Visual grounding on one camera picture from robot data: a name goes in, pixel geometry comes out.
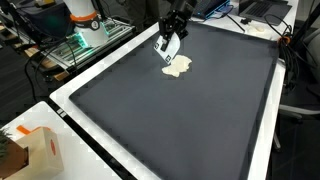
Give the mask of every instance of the laptop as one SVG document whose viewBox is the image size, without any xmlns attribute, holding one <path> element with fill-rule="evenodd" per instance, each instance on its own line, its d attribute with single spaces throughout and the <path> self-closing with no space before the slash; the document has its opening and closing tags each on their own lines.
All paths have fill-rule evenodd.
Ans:
<svg viewBox="0 0 320 180">
<path fill-rule="evenodd" d="M 230 4 L 230 0 L 197 0 L 193 16 L 200 19 L 210 18 L 216 11 L 223 9 Z"/>
<path fill-rule="evenodd" d="M 239 16 L 249 18 L 251 20 L 266 22 L 265 16 L 272 14 L 283 20 L 292 6 L 281 1 L 268 0 L 239 0 Z M 267 20 L 270 24 L 278 26 L 281 20 L 273 16 L 268 16 Z"/>
</svg>

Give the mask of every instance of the table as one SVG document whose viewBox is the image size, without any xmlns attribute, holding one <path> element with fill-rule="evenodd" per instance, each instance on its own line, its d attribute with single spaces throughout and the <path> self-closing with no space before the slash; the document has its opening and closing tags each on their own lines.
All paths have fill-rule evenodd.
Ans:
<svg viewBox="0 0 320 180">
<path fill-rule="evenodd" d="M 46 126 L 57 134 L 64 171 L 53 180 L 121 179 L 45 102 L 36 104 L 3 128 L 8 128 L 11 138 L 17 140 L 23 136 L 16 130 L 19 125 L 29 130 Z"/>
<path fill-rule="evenodd" d="M 285 21 L 294 25 L 295 14 L 297 11 L 298 0 L 292 0 L 289 2 L 293 5 L 289 14 L 285 18 Z M 231 15 L 236 21 L 240 21 L 240 17 Z M 276 40 L 278 38 L 275 32 L 272 32 L 270 28 L 262 23 L 252 22 L 265 27 L 264 33 L 246 33 L 248 35 L 257 36 L 264 39 Z M 215 21 L 207 21 L 205 24 L 215 26 L 218 28 L 228 29 L 235 32 L 242 31 L 232 21 L 227 18 L 223 18 Z M 279 30 L 284 30 L 285 27 L 280 25 L 277 27 Z M 106 56 L 101 61 L 87 69 L 85 72 L 75 77 L 73 80 L 62 86 L 57 91 L 50 95 L 50 98 L 58 104 L 72 119 L 75 120 L 85 131 L 92 137 L 95 137 L 96 141 L 108 151 L 115 159 L 117 159 L 129 172 L 131 172 L 137 179 L 159 179 L 153 174 L 147 167 L 139 162 L 133 155 L 128 153 L 118 142 L 98 127 L 90 118 L 88 118 L 81 110 L 79 110 L 70 100 L 69 96 L 80 88 L 82 85 L 93 79 L 100 72 L 117 62 L 124 55 L 132 51 L 139 44 L 146 39 L 154 35 L 158 31 L 158 25 L 155 24 L 145 32 L 141 33 L 130 42 L 123 45 L 121 48 L 114 51 L 112 54 Z M 285 67 L 281 60 L 277 62 L 273 80 L 271 83 L 269 95 L 266 102 L 259 134 L 257 137 L 256 147 L 253 153 L 251 162 L 249 180 L 263 180 L 266 177 L 268 168 L 269 156 L 271 152 L 271 145 L 274 135 L 274 129 L 276 124 L 276 117 L 278 113 L 278 107 L 280 103 L 281 91 L 283 86 L 283 80 L 285 75 Z"/>
</svg>

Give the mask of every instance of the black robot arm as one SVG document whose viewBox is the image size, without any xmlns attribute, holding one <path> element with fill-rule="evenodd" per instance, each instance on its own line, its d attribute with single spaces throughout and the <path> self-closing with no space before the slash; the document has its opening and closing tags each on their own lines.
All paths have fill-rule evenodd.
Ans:
<svg viewBox="0 0 320 180">
<path fill-rule="evenodd" d="M 171 8 L 166 17 L 159 20 L 160 35 L 163 37 L 162 51 L 166 51 L 173 33 L 176 33 L 180 40 L 188 35 L 185 29 L 188 19 L 191 18 L 197 0 L 167 0 Z"/>
</svg>

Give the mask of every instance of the floor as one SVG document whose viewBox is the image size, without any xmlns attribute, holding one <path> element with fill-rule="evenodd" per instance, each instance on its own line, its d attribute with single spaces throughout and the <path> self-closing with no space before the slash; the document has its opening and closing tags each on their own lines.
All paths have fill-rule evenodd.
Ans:
<svg viewBox="0 0 320 180">
<path fill-rule="evenodd" d="M 108 0 L 112 15 L 127 17 L 123 7 L 115 0 Z M 169 8 L 168 3 L 160 0 L 161 14 Z M 31 96 L 30 84 L 23 72 L 27 58 L 17 55 L 11 48 L 0 50 L 0 126 L 6 124 L 20 113 L 30 108 L 34 102 Z M 33 69 L 28 68 L 34 79 Z M 44 83 L 38 76 L 42 91 L 36 86 L 36 93 L 41 100 L 47 100 L 48 95 L 63 85 L 64 82 Z M 307 68 L 302 71 L 299 85 L 289 95 L 284 95 L 281 102 L 310 109 L 320 109 L 318 99 L 310 94 L 306 87 L 313 84 L 311 74 Z M 282 152 L 273 152 L 271 156 L 272 180 L 317 180 L 320 179 L 320 122 L 303 121 L 296 123 L 294 119 L 280 117 L 279 139 Z"/>
</svg>

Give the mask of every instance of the dark gray mat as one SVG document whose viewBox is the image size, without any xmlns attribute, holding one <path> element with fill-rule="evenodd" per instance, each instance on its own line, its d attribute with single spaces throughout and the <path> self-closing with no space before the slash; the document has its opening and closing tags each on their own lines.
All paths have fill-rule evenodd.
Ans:
<svg viewBox="0 0 320 180">
<path fill-rule="evenodd" d="M 70 99 L 163 179 L 245 179 L 275 42 L 189 23 L 179 54 L 191 69 L 162 74 L 158 34 Z"/>
</svg>

